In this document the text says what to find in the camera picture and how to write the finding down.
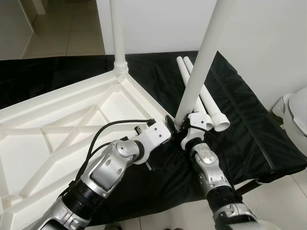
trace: white pipe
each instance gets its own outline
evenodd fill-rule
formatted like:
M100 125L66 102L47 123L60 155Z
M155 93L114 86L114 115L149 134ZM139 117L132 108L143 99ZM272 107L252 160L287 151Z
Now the white pipe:
M183 61L188 69L188 72L191 73L193 70L193 64L190 59L188 57L184 57ZM214 99L212 98L205 85L203 85L201 88L200 96L210 117L212 118L214 130L217 132L221 132L227 129L230 125L230 122L227 117L221 113L219 107L216 105Z
M121 19L121 0L110 0L111 22L114 46L114 71L122 74L128 71L125 59L123 26Z
M190 74L187 70L186 65L183 62L182 57L177 57L176 60L177 60L177 64L178 64L178 67L179 67L179 70L180 70L180 73L181 73L182 80L184 82L184 85L186 86L188 81L189 81ZM212 123L211 117L207 114L205 107L203 107L203 104L201 102L200 97L197 98L193 111L194 112L201 112L201 113L205 114L206 129L207 130L212 129L213 123Z
M181 129L185 116L192 112L201 87L206 80L213 58L217 51L219 38L232 12L233 5L238 0L217 0L206 34L201 43L193 72L183 93L176 117L176 129Z

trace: black cloth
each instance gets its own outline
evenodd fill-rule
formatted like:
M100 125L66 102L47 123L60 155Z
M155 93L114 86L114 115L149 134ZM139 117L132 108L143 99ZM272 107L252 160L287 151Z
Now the black cloth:
M194 62L197 52L127 55L130 75L164 107L176 115L184 84L177 56ZM0 62L0 107L82 81L112 70L113 56L50 57ZM217 53L206 82L208 90L231 126L206 136L220 166L238 184L260 178L269 182L306 168L307 159L278 127L237 71ZM145 165L133 165L96 212L92 225L164 211L203 199L189 156L179 142L157 148Z

